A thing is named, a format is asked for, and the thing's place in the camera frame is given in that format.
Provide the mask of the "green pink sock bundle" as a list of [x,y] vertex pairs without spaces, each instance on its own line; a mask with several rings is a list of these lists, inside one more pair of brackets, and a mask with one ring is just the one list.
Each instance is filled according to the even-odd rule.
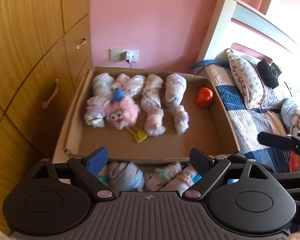
[[146,191],[159,191],[169,182],[171,182],[176,175],[182,171],[179,162],[170,163],[163,168],[155,168],[152,172],[145,174],[144,189]]

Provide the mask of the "pink fluffy toy bird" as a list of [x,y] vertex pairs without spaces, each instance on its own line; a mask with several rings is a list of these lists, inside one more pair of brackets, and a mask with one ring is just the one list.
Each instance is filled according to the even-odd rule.
[[109,105],[106,108],[106,121],[115,129],[126,129],[140,143],[147,138],[147,133],[135,126],[140,113],[138,104],[125,96],[121,88],[115,88]]

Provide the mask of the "cardboard box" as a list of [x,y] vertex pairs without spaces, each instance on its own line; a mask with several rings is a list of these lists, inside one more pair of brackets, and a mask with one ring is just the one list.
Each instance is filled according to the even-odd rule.
[[110,160],[187,161],[239,152],[212,82],[190,74],[128,68],[87,71],[67,113],[54,161],[104,147]]

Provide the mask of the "white lilac sock bundle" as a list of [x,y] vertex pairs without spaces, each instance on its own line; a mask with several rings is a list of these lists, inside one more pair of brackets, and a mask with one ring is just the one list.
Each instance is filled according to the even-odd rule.
[[110,101],[107,97],[97,95],[87,100],[86,112],[84,115],[85,123],[93,128],[103,128],[106,108]]

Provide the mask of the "white teal sock bundle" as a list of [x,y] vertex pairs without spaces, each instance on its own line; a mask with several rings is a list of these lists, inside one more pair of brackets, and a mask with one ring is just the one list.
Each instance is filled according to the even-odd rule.
[[92,81],[92,93],[94,96],[110,97],[111,85],[115,82],[115,79],[108,73],[101,73],[94,77]]

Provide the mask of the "orange ball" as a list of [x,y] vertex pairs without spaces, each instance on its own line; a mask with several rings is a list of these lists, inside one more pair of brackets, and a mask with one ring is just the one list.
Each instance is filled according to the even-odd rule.
[[199,107],[207,108],[213,102],[213,98],[214,98],[213,91],[209,88],[203,87],[198,91],[194,102]]

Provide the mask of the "small white sock bundle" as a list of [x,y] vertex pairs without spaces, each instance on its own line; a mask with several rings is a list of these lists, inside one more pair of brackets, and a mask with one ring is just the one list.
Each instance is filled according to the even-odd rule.
[[126,74],[120,74],[115,82],[111,85],[111,89],[115,90],[117,88],[122,88],[128,81],[130,80],[130,77]]

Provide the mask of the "white patterned sock roll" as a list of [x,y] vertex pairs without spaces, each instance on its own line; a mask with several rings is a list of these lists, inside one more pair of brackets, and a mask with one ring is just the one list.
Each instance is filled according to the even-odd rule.
[[159,92],[162,84],[163,79],[161,77],[154,74],[147,76],[140,102],[140,106],[144,111],[147,112],[151,108],[161,108]]

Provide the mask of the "grey knitted sock roll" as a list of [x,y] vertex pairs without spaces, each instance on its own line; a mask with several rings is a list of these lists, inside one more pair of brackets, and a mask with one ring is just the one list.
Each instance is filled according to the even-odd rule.
[[186,79],[176,73],[166,78],[165,104],[168,108],[179,106],[183,100],[186,91]]

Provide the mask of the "wall socket plate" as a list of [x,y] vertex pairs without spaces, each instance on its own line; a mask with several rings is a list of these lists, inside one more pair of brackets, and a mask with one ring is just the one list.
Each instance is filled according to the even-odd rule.
[[[110,61],[125,61],[124,52],[128,49],[110,49],[109,50],[109,60]],[[136,63],[139,58],[138,50],[131,50],[134,55],[133,63]]]

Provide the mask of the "clear plastic bundle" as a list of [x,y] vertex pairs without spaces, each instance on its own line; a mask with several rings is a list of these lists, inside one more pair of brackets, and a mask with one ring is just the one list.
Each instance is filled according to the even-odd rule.
[[143,91],[146,78],[143,75],[134,75],[122,87],[126,97],[137,99]]

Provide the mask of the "white plug charger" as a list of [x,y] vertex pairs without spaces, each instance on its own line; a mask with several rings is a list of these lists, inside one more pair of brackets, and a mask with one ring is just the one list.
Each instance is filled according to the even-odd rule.
[[125,61],[131,63],[134,59],[133,52],[131,50],[124,52]]

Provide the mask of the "black cloth on bed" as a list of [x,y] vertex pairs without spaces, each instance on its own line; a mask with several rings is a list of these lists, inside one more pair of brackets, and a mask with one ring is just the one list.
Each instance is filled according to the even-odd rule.
[[282,71],[274,62],[270,65],[266,59],[262,59],[257,64],[257,70],[266,86],[274,89],[279,85],[278,77]]

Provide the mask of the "red blue sock bundle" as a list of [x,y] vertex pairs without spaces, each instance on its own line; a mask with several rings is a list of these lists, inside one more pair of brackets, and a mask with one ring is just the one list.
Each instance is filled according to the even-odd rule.
[[288,167],[290,172],[300,172],[300,156],[293,151],[290,151]]

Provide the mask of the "floral pillow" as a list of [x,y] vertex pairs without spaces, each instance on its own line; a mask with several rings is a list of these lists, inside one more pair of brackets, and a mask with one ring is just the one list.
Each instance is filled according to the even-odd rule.
[[226,50],[232,77],[242,94],[247,109],[262,108],[264,88],[253,65],[236,55],[231,49]]

